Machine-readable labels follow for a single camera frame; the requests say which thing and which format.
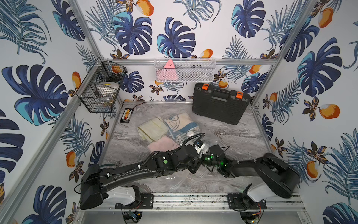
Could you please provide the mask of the pink towel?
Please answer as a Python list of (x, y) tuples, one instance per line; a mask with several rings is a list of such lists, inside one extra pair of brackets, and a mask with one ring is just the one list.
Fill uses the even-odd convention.
[(148, 145), (149, 151), (152, 153), (154, 151), (166, 152), (171, 151), (179, 147), (179, 144), (174, 142), (171, 138), (163, 136), (158, 141), (152, 142)]

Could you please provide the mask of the blue white patterned towel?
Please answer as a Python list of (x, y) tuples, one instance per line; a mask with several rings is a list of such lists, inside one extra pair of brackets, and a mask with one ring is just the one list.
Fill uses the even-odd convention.
[(187, 113), (177, 114), (164, 120), (169, 129), (171, 137), (176, 141), (176, 136), (180, 133), (194, 131), (200, 133), (199, 125), (193, 121)]

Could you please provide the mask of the clear plastic vacuum bag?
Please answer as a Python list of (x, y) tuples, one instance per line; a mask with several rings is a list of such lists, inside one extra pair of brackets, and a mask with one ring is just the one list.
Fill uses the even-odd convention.
[[(139, 119), (133, 118), (128, 124), (116, 125), (105, 162), (113, 162), (122, 167), (145, 160), (153, 151), (166, 152), (179, 147), (169, 133), (154, 142), (142, 139), (137, 131), (137, 126), (141, 124)], [(127, 187), (132, 185), (138, 186), (143, 192), (155, 193), (223, 193), (229, 190), (223, 176), (217, 172), (209, 172), (203, 166), (195, 174), (184, 170), (169, 176), (146, 178), (126, 184)]]

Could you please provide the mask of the cream striped towel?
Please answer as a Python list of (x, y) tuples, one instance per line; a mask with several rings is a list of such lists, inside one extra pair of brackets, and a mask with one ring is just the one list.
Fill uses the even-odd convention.
[(140, 137), (149, 143), (156, 142), (165, 136), (168, 128), (161, 117), (155, 117), (137, 127)]

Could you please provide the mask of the black white striped towel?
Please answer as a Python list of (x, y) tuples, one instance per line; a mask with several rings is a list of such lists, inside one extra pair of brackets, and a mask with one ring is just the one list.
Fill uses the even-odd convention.
[(182, 145), (184, 143), (185, 140), (187, 140), (189, 137), (187, 137), (187, 132), (186, 133), (180, 133), (176, 136), (176, 142), (179, 145)]

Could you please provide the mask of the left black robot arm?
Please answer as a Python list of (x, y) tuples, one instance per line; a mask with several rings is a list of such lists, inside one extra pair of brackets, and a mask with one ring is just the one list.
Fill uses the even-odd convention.
[(93, 165), (80, 182), (80, 208), (89, 210), (110, 198), (110, 191), (142, 179), (170, 176), (178, 171), (196, 173), (201, 165), (197, 150), (192, 145), (175, 150), (152, 152), (144, 161), (115, 168)]

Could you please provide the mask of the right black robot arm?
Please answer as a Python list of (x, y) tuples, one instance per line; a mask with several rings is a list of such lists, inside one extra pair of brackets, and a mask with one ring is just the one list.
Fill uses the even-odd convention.
[(294, 168), (272, 153), (252, 160), (237, 161), (226, 157), (224, 150), (215, 145), (201, 154), (201, 163), (216, 168), (225, 178), (260, 177), (261, 184), (249, 184), (243, 192), (244, 197), (254, 202), (273, 196), (289, 199), (300, 180)]

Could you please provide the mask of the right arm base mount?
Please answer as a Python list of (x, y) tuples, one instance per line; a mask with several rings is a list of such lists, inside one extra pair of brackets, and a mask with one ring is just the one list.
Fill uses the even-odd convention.
[(252, 184), (249, 184), (242, 193), (228, 193), (227, 203), (230, 210), (243, 212), (247, 210), (261, 210), (266, 209), (266, 201), (260, 200), (256, 202), (248, 196), (248, 190)]

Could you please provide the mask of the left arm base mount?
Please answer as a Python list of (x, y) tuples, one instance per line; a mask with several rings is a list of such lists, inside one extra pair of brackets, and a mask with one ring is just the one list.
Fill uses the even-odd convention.
[(154, 203), (154, 194), (141, 193), (139, 187), (118, 187), (120, 192), (116, 194), (115, 209), (143, 209), (151, 210)]

